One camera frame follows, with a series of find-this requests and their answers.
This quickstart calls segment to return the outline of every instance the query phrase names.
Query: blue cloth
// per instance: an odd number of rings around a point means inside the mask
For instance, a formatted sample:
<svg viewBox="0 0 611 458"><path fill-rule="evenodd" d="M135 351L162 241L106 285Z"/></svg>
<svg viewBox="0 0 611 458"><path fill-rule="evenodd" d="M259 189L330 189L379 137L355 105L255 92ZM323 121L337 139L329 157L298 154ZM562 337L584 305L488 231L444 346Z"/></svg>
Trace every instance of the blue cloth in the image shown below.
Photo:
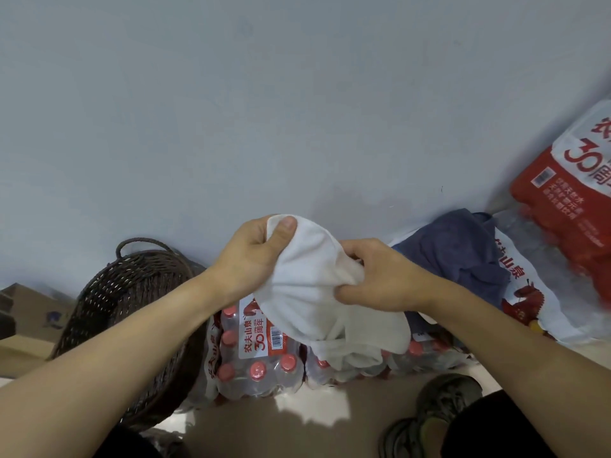
<svg viewBox="0 0 611 458"><path fill-rule="evenodd" d="M499 265L501 253L494 241L494 228L492 215L458 209L423 226L393 249L501 309L511 274ZM412 333L427 333L438 327L417 312L405 315Z"/></svg>

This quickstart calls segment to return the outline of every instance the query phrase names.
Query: white wall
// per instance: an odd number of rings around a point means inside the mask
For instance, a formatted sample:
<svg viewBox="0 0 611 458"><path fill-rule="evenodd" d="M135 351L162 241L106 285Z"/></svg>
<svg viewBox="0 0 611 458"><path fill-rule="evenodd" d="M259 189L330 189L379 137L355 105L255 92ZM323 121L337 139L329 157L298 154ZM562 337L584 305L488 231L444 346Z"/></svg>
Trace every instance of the white wall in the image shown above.
<svg viewBox="0 0 611 458"><path fill-rule="evenodd" d="M608 0L0 0L0 281L149 235L389 238L481 209L611 90Z"/></svg>

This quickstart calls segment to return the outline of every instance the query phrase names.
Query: brown woven basket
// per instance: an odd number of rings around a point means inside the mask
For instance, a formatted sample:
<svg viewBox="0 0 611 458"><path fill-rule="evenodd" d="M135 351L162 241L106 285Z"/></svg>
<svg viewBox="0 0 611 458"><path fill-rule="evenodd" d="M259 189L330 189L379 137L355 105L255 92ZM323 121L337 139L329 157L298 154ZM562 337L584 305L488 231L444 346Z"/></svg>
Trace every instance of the brown woven basket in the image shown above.
<svg viewBox="0 0 611 458"><path fill-rule="evenodd" d="M122 256L121 249L131 242L149 242L164 250ZM51 358L65 354L205 270L155 239L125 240L117 246L116 254L117 260L108 264L81 291ZM204 324L127 409L121 418L122 424L143 431L172 415L199 374L205 337Z"/></svg>

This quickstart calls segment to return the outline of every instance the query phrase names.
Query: right hand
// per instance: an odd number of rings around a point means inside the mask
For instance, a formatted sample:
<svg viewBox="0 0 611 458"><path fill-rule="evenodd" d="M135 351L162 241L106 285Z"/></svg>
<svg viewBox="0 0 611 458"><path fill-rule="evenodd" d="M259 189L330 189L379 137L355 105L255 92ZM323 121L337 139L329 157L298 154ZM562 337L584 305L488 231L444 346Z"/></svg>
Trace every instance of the right hand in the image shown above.
<svg viewBox="0 0 611 458"><path fill-rule="evenodd" d="M427 313L439 292L450 283L406 259L379 239L346 240L340 244L348 256L361 259L365 266L362 283L335 289L335 298L342 303L384 311Z"/></svg>

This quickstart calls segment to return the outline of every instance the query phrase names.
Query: tiled floor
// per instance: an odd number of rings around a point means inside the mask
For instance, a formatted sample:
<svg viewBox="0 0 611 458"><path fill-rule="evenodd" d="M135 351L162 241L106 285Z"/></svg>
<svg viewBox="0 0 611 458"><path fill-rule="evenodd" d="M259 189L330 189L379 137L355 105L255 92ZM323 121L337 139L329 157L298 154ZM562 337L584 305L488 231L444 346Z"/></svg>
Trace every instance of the tiled floor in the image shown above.
<svg viewBox="0 0 611 458"><path fill-rule="evenodd" d="M611 367L611 344L579 352ZM467 372L484 387L499 385L481 366ZM183 430L194 457L377 457L377 440L393 421L414 414L414 402L432 375L392 380L368 379L338 388L310 390L293 396L245 399L177 415L167 429Z"/></svg>

